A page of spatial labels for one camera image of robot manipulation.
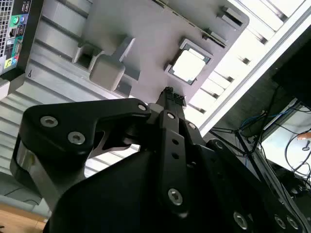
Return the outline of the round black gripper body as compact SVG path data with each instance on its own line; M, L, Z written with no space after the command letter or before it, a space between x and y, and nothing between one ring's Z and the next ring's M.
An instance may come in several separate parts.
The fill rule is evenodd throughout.
M185 174L152 152L139 152L74 185L58 201L47 233L227 233L230 208L214 151L194 145Z

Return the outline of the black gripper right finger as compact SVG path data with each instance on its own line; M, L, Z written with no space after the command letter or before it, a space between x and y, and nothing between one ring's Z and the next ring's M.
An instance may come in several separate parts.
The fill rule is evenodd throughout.
M180 179L177 190L193 230L215 233L305 233L308 228L291 208L284 190L269 181L252 154L251 172L225 144L205 142L185 120L184 97L171 95L176 114L173 153Z

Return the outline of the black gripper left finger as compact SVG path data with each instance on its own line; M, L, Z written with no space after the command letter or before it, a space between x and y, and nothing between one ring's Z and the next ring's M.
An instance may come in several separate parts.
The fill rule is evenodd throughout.
M51 212L74 185L139 152L170 163L175 92L166 87L154 104L138 99L37 105L20 124L11 161L13 176L38 192Z

